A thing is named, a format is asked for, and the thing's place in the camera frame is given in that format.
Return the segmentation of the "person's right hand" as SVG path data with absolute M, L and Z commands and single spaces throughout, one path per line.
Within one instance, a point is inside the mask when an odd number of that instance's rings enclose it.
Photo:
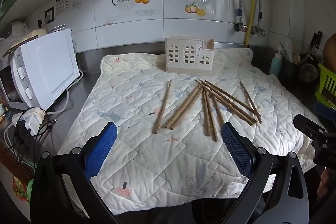
M 325 168 L 322 172 L 321 181 L 317 190 L 318 199 L 330 196 L 335 191 L 335 170 Z

